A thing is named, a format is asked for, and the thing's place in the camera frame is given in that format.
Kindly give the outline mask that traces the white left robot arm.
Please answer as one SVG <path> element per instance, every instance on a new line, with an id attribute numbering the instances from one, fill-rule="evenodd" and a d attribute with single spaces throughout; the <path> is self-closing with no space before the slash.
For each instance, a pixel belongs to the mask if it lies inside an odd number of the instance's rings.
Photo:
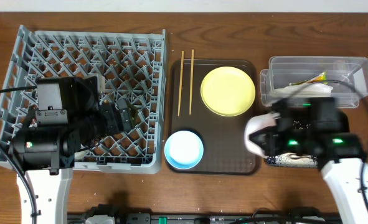
<path id="1" fill-rule="evenodd" d="M 61 107 L 40 100 L 29 108 L 9 154 L 29 182 L 38 223 L 67 222 L 75 154 L 82 145 L 132 130 L 137 117 L 137 108 L 124 98 L 117 103 L 88 100 Z"/>

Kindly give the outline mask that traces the pink rice bowl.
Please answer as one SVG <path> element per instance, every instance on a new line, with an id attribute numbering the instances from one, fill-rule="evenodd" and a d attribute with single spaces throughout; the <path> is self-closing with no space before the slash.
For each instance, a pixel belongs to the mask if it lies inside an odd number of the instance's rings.
<path id="1" fill-rule="evenodd" d="M 262 143 L 258 143 L 257 139 L 266 134 L 276 126 L 276 120 L 279 117 L 279 113 L 267 113 L 252 117 L 245 126 L 244 132 L 244 145 L 248 152 L 266 158 L 265 146 Z"/>

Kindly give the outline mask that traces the wooden chopstick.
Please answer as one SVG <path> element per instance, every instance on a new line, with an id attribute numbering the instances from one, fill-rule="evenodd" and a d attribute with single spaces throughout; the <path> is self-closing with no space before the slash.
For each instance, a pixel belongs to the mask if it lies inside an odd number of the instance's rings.
<path id="1" fill-rule="evenodd" d="M 190 87 L 189 87 L 189 115 L 192 114 L 193 79 L 194 79 L 194 49 L 191 50 L 191 71 L 190 71 Z"/>
<path id="2" fill-rule="evenodd" d="M 180 77 L 179 77 L 179 98 L 178 98 L 178 106 L 177 106 L 177 116 L 181 115 L 181 101 L 182 101 L 182 83 L 183 83 L 183 74 L 184 74 L 184 51 L 181 52 L 181 66 L 180 66 Z"/>

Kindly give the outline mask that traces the yellow green wrapper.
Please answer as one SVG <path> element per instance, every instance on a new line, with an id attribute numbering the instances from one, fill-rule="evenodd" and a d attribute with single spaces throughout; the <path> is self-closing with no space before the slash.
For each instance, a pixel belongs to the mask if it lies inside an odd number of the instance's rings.
<path id="1" fill-rule="evenodd" d="M 290 86 L 301 85 L 301 84 L 304 84 L 304 83 L 314 83 L 314 82 L 317 82 L 317 81 L 323 81 L 323 80 L 326 80 L 326 74 L 327 74 L 327 72 L 322 72 L 319 75 L 315 75 L 312 78 L 309 78 L 307 80 L 290 83 Z"/>

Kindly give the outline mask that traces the white paper napkin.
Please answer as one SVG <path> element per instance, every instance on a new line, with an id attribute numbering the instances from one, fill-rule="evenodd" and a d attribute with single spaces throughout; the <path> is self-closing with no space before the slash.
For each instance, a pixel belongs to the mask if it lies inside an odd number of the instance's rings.
<path id="1" fill-rule="evenodd" d="M 284 88 L 277 88 L 265 93 L 265 97 L 268 98 L 269 101 L 276 101 L 281 98 L 287 98 L 295 91 L 301 89 L 300 92 L 295 94 L 292 98 L 289 99 L 290 103 L 303 103 L 308 100 L 308 98 L 318 98 L 318 97 L 329 97 L 331 96 L 331 92 L 333 90 L 332 86 L 316 83 L 316 84 L 300 84 L 293 86 L 286 86 Z"/>

